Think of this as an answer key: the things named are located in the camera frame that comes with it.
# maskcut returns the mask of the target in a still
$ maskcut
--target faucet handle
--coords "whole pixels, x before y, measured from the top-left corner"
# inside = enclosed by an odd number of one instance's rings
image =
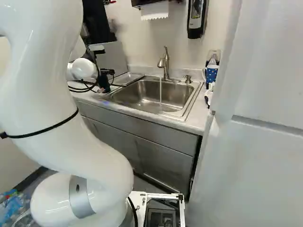
[[[165,48],[165,56],[163,57],[165,60],[169,60],[169,51],[167,49],[167,46],[164,46]]]
[[[186,84],[191,84],[192,83],[190,75],[185,75],[183,78],[186,78],[186,80],[185,80]]]

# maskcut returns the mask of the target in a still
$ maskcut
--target white refrigerator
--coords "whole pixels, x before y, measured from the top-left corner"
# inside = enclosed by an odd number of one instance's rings
[[[303,3],[234,0],[188,227],[303,226]]]

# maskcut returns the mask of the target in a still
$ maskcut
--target soap dispenser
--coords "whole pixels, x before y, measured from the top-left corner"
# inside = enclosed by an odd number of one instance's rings
[[[187,34],[189,39],[198,39],[206,29],[209,0],[188,0]]]

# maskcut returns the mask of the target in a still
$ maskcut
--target white robotic arm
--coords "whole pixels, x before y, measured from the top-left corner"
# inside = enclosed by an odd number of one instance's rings
[[[75,79],[94,78],[98,76],[97,67],[90,60],[82,58],[86,51],[85,44],[79,36],[76,46],[71,52],[71,56],[67,65],[66,79],[67,81]]]
[[[78,58],[72,63],[68,63],[66,70],[67,81],[94,78],[98,76],[97,67],[86,58]]]
[[[129,162],[92,135],[66,84],[82,18],[81,0],[0,0],[0,35],[11,44],[0,78],[1,128],[31,159],[59,171],[31,200],[32,215],[43,227],[118,227],[133,186]],[[68,79],[94,71],[74,71],[81,61],[70,65]]]

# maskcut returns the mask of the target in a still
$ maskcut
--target paper towel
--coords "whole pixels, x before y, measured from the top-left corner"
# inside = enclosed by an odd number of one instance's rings
[[[141,20],[152,20],[167,18],[169,16],[169,1],[160,1],[156,3],[141,6]]]

